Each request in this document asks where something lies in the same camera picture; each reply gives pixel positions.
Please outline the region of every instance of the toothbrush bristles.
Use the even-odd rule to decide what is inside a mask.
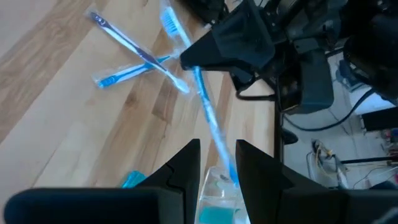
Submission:
[[[163,27],[168,35],[179,35],[177,26],[175,25],[171,13],[173,13],[171,10],[166,10],[162,15]]]

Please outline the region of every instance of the blue toothbrush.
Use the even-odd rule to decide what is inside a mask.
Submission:
[[[110,24],[100,15],[95,12],[90,12],[90,17],[94,20],[100,28],[102,28],[106,33],[108,33],[111,37],[115,38],[120,44],[127,47],[129,50],[134,52],[136,55],[140,56],[141,59],[151,64],[154,68],[163,72],[171,81],[174,86],[177,87],[182,93],[189,93],[189,86],[185,81],[180,78],[174,76],[167,68],[165,68],[162,64],[160,64],[155,57],[148,54],[145,50],[141,49],[134,41],[124,35],[118,28],[114,25]]]
[[[191,46],[191,40],[185,32],[184,28],[182,27],[180,21],[178,21],[177,15],[174,13],[174,10],[171,6],[167,6],[165,10],[161,13],[160,21],[163,25],[164,30],[170,38],[176,39],[180,37],[186,47]],[[236,163],[233,159],[232,154],[228,150],[228,147],[226,146],[225,138],[221,132],[221,128],[218,126],[216,113],[207,94],[205,82],[203,81],[200,67],[193,68],[193,76],[195,78],[198,94],[203,105],[206,120],[210,126],[211,135],[213,136],[214,142],[217,146],[216,148],[218,154],[220,155],[224,166],[229,171],[229,176],[231,177],[231,180],[236,186],[238,186],[239,181],[238,173],[236,171]]]
[[[168,55],[168,56],[158,58],[157,61],[159,63],[162,63],[170,58],[172,58],[172,56]],[[106,78],[101,79],[100,81],[97,82],[97,85],[100,88],[106,88],[111,85],[128,80],[132,77],[136,77],[148,70],[152,70],[153,68],[154,67],[149,63],[143,63],[141,65],[136,65],[136,66],[124,69],[124,70],[114,73]]]

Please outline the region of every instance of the black equipment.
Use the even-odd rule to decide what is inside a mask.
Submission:
[[[229,13],[224,0],[182,0],[205,24],[216,24]]]
[[[252,224],[397,223],[396,190],[330,190],[246,141],[236,141],[239,184]],[[194,223],[200,142],[193,139],[133,189],[33,189],[13,196],[6,223]]]
[[[353,75],[397,105],[397,12],[393,0],[270,0],[264,8],[243,0],[181,64],[229,72],[242,100],[279,95],[282,112],[312,113],[333,103],[327,58],[344,52]],[[242,96],[258,79],[277,94]]]

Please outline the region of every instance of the wood grain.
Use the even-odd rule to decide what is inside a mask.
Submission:
[[[117,187],[132,170],[150,175],[192,138],[201,140],[202,178],[220,163],[200,99],[163,74],[95,87],[92,74],[141,60],[84,17],[89,7],[156,55],[172,51],[158,1],[1,1],[1,207],[31,187]],[[194,39],[206,32],[183,6],[176,11]],[[170,68],[193,86],[178,61]],[[230,150],[246,139],[272,153],[273,104],[238,101],[226,73],[205,72],[204,80]],[[248,92],[272,93],[260,83]]]

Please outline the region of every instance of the blue object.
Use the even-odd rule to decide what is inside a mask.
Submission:
[[[235,209],[209,206],[203,208],[199,216],[200,223],[233,224]]]
[[[171,56],[168,55],[168,56],[164,56],[164,57],[158,58],[157,61],[159,63],[162,63],[162,62],[164,62],[164,61],[166,61],[166,60],[168,60],[170,58],[171,58]],[[113,75],[111,75],[109,77],[106,77],[106,78],[100,80],[97,83],[97,85],[100,88],[106,88],[106,87],[109,87],[111,85],[123,82],[123,81],[125,81],[127,79],[130,79],[132,77],[135,77],[135,76],[137,76],[137,75],[139,75],[139,74],[141,74],[143,72],[146,72],[148,70],[152,70],[153,68],[154,67],[150,63],[147,63],[147,62],[142,64],[142,65],[136,65],[136,66],[133,66],[131,68],[127,68],[127,69],[125,69],[123,71],[120,71],[118,73],[115,73],[115,74],[113,74]]]
[[[139,172],[139,171],[132,171],[128,176],[126,181],[122,184],[123,189],[133,188],[142,181],[144,181],[147,177]]]
[[[174,13],[172,7],[168,6],[161,12],[160,21],[169,37],[176,39],[177,36],[180,36],[186,47],[191,46],[192,42],[178,20],[177,15]],[[231,180],[234,182],[235,186],[238,186],[239,180],[236,163],[228,147],[226,146],[225,138],[221,132],[220,126],[218,125],[216,112],[207,94],[200,67],[193,68],[193,77],[195,79],[198,95],[200,96],[203,110],[205,112],[205,118],[209,124],[211,135],[213,136],[214,142],[216,144],[218,154],[223,161],[224,167],[228,169]]]
[[[398,137],[398,128],[394,128],[394,129],[391,131],[391,136]]]
[[[110,24],[96,12],[90,12],[90,16],[91,19],[94,20],[101,29],[103,29],[111,37],[116,39],[121,45],[125,46],[127,49],[138,55],[141,59],[151,64],[154,68],[158,69],[164,75],[166,75],[166,77],[169,78],[174,86],[178,88],[182,93],[187,94],[190,92],[189,86],[184,80],[173,75],[166,67],[159,63],[155,57],[153,57],[149,52],[146,52],[144,49],[140,48],[134,41],[124,35],[118,28]]]

